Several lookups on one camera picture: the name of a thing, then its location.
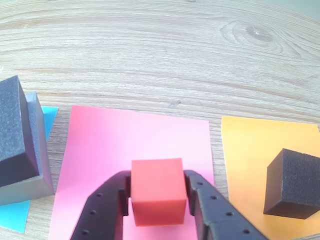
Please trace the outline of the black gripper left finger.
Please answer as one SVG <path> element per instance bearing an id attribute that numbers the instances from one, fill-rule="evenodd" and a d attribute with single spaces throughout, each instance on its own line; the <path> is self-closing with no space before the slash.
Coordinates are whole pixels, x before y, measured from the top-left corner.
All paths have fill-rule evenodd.
<path id="1" fill-rule="evenodd" d="M 123 217 L 129 215 L 131 171 L 116 173 L 86 200 L 72 240 L 122 240 Z"/>

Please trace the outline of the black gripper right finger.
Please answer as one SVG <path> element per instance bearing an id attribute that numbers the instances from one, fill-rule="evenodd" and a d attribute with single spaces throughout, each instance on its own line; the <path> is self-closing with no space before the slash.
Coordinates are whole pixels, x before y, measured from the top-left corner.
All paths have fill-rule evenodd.
<path id="1" fill-rule="evenodd" d="M 266 240 L 201 174 L 185 170 L 189 212 L 195 219 L 199 240 Z"/>

